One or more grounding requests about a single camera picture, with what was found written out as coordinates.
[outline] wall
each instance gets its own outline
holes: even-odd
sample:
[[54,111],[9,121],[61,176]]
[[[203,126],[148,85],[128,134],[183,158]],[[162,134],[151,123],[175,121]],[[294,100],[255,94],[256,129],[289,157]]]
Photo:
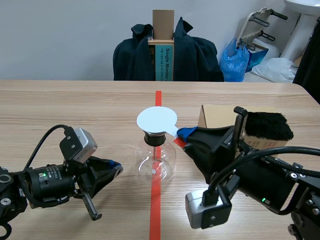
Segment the wall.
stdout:
[[190,35],[222,50],[249,13],[272,7],[290,19],[272,20],[284,48],[298,14],[282,0],[2,0],[0,79],[112,80],[113,52],[135,24],[152,24],[152,9],[175,9],[193,25]]

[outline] black coat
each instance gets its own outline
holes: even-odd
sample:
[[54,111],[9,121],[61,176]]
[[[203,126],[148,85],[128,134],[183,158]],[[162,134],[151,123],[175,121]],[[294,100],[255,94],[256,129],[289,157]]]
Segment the black coat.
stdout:
[[[193,27],[180,18],[174,33],[174,81],[223,82],[213,42],[187,33]],[[153,35],[150,24],[131,28],[131,39],[124,40],[113,54],[115,81],[154,81],[155,73],[148,47]]]

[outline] robotic arm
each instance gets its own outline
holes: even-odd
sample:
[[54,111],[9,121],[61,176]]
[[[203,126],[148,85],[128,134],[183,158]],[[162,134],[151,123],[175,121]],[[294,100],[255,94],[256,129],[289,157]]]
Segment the robotic arm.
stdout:
[[[48,164],[33,169],[31,162],[50,133],[64,128],[65,138],[60,142],[63,164]],[[52,208],[69,201],[70,197],[82,199],[93,221],[102,215],[97,212],[92,198],[122,171],[120,163],[92,156],[98,146],[90,133],[82,128],[66,125],[52,127],[40,140],[23,171],[8,172],[0,167],[0,226],[7,239],[12,228],[9,221],[27,208]]]
[[[256,150],[243,138],[248,112],[236,107],[235,125],[207,129],[181,128],[177,134],[187,144],[184,151],[202,172],[208,189],[185,196],[185,208],[192,228],[210,228],[228,221],[232,197],[241,191],[277,215],[291,214],[289,233],[297,240],[320,236],[320,172],[282,161],[271,155],[300,153],[320,156],[319,149],[276,147]],[[294,195],[281,210],[294,184]]]

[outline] white round disc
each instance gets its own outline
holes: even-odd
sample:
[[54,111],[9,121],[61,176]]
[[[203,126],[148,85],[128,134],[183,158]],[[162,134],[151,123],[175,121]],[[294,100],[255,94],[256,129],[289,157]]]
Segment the white round disc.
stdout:
[[177,114],[164,106],[153,106],[143,110],[136,119],[136,123],[143,131],[157,134],[170,132],[177,123]]

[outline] black fuzzy brush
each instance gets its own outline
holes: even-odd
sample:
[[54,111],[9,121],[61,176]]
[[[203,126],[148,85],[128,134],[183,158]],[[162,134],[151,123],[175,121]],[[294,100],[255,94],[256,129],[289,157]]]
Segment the black fuzzy brush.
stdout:
[[287,119],[281,113],[248,112],[245,132],[248,136],[276,141],[294,138]]

